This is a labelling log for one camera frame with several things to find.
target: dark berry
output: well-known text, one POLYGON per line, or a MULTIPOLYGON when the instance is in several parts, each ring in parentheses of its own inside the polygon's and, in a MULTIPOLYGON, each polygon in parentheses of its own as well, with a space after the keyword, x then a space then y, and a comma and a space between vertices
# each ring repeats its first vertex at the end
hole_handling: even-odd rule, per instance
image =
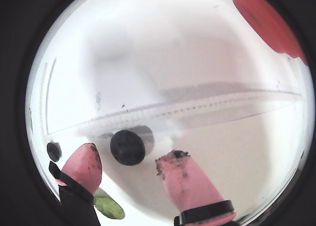
POLYGON ((49 142, 47 144, 47 153, 53 162, 58 162, 61 156, 61 149, 59 143, 49 142))
POLYGON ((145 158, 145 146, 142 139, 132 131, 119 131, 111 139, 111 153, 121 164, 133 166, 145 158))

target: black rubber band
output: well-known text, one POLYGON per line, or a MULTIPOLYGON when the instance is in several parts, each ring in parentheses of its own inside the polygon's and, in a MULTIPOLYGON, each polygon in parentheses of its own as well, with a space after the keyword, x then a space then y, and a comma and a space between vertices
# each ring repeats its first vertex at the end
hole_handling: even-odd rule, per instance
POLYGON ((77 181, 75 181, 74 179, 72 179, 70 176, 63 173, 62 171, 60 171, 58 166, 52 161, 50 161, 49 163, 49 171, 55 179, 59 179, 62 182, 64 182, 67 185, 67 187, 71 189, 73 193, 76 193, 85 201, 94 205, 94 202, 95 202, 94 196, 86 188, 80 185, 77 181))
POLYGON ((179 216, 174 218, 173 222, 174 226, 182 226, 214 218, 233 211, 234 208, 232 202, 230 200, 225 200, 183 211, 179 216))

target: black frame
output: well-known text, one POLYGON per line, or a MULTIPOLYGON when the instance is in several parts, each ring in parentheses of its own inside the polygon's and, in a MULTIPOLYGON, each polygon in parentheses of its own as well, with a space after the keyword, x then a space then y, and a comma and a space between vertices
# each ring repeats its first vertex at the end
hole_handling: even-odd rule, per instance
MULTIPOLYGON (((27 77, 46 32, 74 0, 0 0, 1 225, 79 226, 47 190, 28 145, 27 77)), ((316 78, 316 0, 267 0, 288 22, 316 78)), ((262 226, 315 226, 316 140, 297 183, 262 226)))

